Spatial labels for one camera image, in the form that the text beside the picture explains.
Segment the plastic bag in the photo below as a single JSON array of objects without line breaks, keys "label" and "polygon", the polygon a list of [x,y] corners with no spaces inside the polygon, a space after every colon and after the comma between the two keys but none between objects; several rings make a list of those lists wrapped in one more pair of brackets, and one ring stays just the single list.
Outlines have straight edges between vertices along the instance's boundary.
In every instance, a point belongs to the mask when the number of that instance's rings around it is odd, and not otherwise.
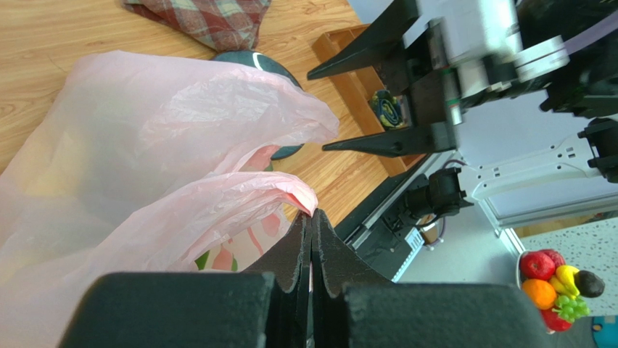
[{"label": "plastic bag", "polygon": [[204,253],[207,268],[247,267],[285,234],[283,203],[317,205],[298,178],[248,170],[337,128],[323,102],[250,67],[81,59],[0,176],[0,347],[57,344],[105,273],[196,271]]}]

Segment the red plaid fabric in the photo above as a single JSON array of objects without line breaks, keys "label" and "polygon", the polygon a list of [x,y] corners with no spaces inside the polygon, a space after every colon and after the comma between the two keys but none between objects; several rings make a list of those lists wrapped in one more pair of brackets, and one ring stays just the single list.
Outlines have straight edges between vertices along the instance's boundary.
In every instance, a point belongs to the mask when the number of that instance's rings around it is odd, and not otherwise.
[{"label": "red plaid fabric", "polygon": [[193,36],[217,51],[254,49],[271,0],[123,0],[129,11]]}]

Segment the yellow banana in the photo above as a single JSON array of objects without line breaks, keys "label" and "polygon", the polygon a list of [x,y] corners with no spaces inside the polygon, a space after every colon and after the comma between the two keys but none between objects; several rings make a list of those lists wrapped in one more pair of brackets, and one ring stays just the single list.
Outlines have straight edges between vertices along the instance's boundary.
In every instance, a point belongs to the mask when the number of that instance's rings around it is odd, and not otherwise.
[{"label": "yellow banana", "polygon": [[551,284],[553,286],[553,289],[556,290],[557,293],[559,293],[560,295],[567,295],[569,298],[571,299],[575,299],[575,295],[573,295],[565,286],[563,283],[560,282],[560,280],[558,280],[558,278],[556,278],[556,276],[552,276],[551,279],[549,280],[549,284]]},{"label": "yellow banana", "polygon": [[580,290],[578,290],[577,286],[575,286],[575,273],[578,273],[579,271],[580,270],[569,265],[562,265],[558,267],[558,269],[556,269],[556,277],[558,278],[560,283],[564,285],[564,287],[566,288],[566,290],[569,291],[569,293],[575,296],[580,295]]}]

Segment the wooden tray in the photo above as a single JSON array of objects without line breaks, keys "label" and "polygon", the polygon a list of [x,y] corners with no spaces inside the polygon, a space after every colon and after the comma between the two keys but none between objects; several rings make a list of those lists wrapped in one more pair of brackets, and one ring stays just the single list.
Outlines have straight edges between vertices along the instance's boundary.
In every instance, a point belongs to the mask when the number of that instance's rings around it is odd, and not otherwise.
[{"label": "wooden tray", "polygon": [[[313,51],[318,56],[320,62],[325,62],[344,49],[367,27],[367,25],[359,25],[324,33],[313,44]],[[366,67],[353,72],[331,76],[330,79],[343,98],[350,113],[352,113],[352,117],[360,126],[363,134],[369,136],[384,132],[382,124],[368,103],[376,91],[385,89],[374,68]],[[424,154],[397,158],[380,157],[380,161],[388,174],[395,176],[412,168],[424,157]]]}]

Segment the wooden table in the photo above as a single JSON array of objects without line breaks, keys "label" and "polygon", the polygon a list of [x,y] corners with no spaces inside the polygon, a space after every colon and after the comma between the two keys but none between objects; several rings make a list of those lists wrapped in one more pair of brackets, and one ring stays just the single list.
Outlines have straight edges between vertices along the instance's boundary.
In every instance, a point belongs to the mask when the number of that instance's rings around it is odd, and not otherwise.
[{"label": "wooden table", "polygon": [[[197,59],[215,55],[183,33],[127,12],[117,0],[3,0],[0,13],[0,173],[42,121],[78,58],[116,49]],[[341,120],[340,138],[361,131],[329,79],[307,81],[307,71],[319,64],[310,45],[326,31],[357,24],[345,0],[273,0],[257,48],[331,107]],[[313,187],[334,225],[387,177],[374,156],[324,153],[316,144],[276,162],[275,169]]]}]

